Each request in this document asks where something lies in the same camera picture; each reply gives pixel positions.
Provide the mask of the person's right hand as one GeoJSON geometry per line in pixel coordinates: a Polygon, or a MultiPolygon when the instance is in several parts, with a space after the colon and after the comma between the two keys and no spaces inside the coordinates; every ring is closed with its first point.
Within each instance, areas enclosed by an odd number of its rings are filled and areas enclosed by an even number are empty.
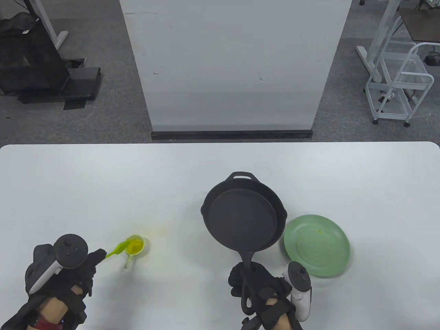
{"type": "Polygon", "coordinates": [[[250,300],[256,315],[261,315],[268,307],[270,298],[286,298],[292,286],[283,277],[274,277],[263,265],[252,262],[251,268],[245,268],[243,262],[235,265],[230,272],[228,284],[231,295],[250,300]]]}

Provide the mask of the person's left hand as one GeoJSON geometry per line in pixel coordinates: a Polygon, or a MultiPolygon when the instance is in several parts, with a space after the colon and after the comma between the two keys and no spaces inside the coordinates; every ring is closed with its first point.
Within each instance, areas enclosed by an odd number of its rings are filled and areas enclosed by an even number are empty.
{"type": "Polygon", "coordinates": [[[107,253],[98,249],[86,257],[85,261],[74,269],[64,268],[58,274],[53,274],[49,280],[34,294],[29,294],[28,305],[32,310],[42,307],[50,299],[56,298],[68,308],[68,311],[78,316],[85,312],[83,299],[91,296],[93,276],[96,266],[101,263],[107,253]]]}

